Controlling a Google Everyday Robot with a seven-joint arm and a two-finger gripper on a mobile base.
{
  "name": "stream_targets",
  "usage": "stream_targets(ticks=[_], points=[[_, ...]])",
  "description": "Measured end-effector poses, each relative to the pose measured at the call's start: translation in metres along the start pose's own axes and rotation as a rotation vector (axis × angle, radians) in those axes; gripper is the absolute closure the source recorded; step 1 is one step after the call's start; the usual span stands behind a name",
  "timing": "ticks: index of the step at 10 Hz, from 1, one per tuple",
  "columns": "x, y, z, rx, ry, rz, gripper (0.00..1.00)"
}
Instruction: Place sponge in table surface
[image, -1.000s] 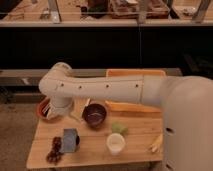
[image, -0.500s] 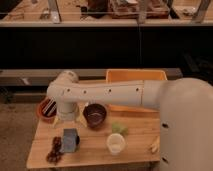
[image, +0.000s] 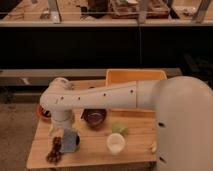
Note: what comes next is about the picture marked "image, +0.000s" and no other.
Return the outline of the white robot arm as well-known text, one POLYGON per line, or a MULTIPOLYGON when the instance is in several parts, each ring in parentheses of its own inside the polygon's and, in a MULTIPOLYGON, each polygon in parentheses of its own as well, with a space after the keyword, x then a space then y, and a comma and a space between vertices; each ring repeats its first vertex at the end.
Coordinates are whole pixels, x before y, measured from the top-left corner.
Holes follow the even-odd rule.
POLYGON ((75 108, 150 109, 155 112, 158 171, 213 171, 213 89, 200 79, 177 76, 70 90, 54 79, 40 97, 52 121, 75 108))

